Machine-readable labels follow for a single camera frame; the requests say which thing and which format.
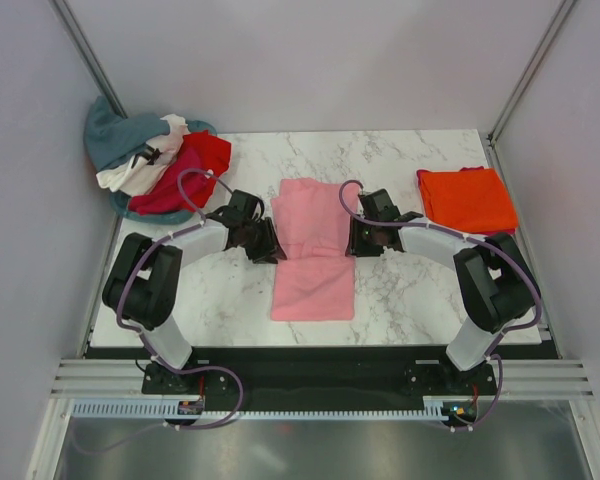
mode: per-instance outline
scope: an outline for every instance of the orange cloth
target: orange cloth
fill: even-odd
[[[511,231],[518,226],[507,189],[492,168],[418,170],[417,175],[430,220],[468,233]]]

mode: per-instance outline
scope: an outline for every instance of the marble tabletop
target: marble tabletop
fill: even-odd
[[[340,183],[358,179],[367,191],[386,188],[402,212],[422,211],[416,170],[486,166],[475,130],[231,134],[232,187],[270,200],[283,178]],[[217,187],[205,210],[228,201]],[[179,227],[123,220],[116,241],[140,232],[163,236]],[[182,269],[174,309],[194,346],[344,346],[446,344],[466,318],[455,273],[415,255],[387,252],[356,259],[352,321],[274,322],[270,318],[274,265],[254,265],[244,251],[213,254]],[[138,338],[117,327],[112,310],[95,312],[92,347],[135,347]],[[521,319],[526,322],[531,312]],[[504,343],[540,343],[537,328],[511,332]]]

